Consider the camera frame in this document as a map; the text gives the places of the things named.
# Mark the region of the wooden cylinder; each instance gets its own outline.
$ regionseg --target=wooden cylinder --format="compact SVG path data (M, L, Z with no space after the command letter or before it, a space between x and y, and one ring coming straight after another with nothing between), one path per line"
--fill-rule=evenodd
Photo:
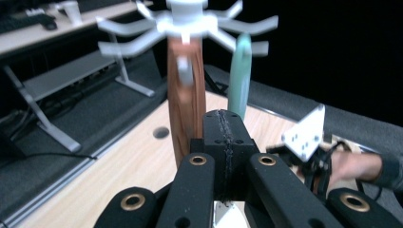
M184 85L179 77L177 59L186 57L193 68L193 83ZM190 152L190 139L202 137L202 116L205 113L205 84L202 45L199 39L183 43L168 38L168 102L175 160L179 167Z

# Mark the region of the teal object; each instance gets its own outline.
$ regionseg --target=teal object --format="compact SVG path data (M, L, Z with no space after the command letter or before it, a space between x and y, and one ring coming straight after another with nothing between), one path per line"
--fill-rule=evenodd
M245 116L252 68L252 45L249 34L241 34L232 56L228 90L228 110Z

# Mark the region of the keyboard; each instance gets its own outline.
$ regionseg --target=keyboard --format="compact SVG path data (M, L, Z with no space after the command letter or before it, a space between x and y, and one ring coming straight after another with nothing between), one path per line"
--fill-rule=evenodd
M54 17L44 13L18 18L9 16L7 18L0 19L0 34L13 30L23 29L37 24L45 25L53 21Z

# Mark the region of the screw hole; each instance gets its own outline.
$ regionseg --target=screw hole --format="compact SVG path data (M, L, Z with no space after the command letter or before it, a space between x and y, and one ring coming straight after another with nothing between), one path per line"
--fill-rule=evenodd
M166 136L169 135L169 129L162 126L162 127L158 127L157 129L155 129L152 133L152 135L154 136L154 138L156 139L163 139Z
M311 218L308 220L308 224L313 228L325 228L323 222L317 218Z
M203 156L195 156L190 159L190 163L193 165L204 165L207 159Z
M175 221L175 227L187 228L190 226L190 220L188 218L179 218Z
M276 160L274 160L270 157L265 157L265 156L260 157L259 162L264 165L275 165L276 164Z
M125 211L134 211L141 208L145 203L145 197L142 194L131 194L125 196L121 201L121 207Z
M368 212L370 210L370 204L355 195L345 193L340 196L340 199L344 205L357 212Z

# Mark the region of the white bracket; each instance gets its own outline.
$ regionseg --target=white bracket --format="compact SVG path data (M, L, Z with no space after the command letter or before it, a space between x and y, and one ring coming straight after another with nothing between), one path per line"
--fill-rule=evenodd
M179 56L177 58L178 74L182 85L191 86L193 85L193 67L192 61L190 61L186 56Z
M307 162L321 142L324 121L325 106L321 104L286 131L281 139L297 157Z

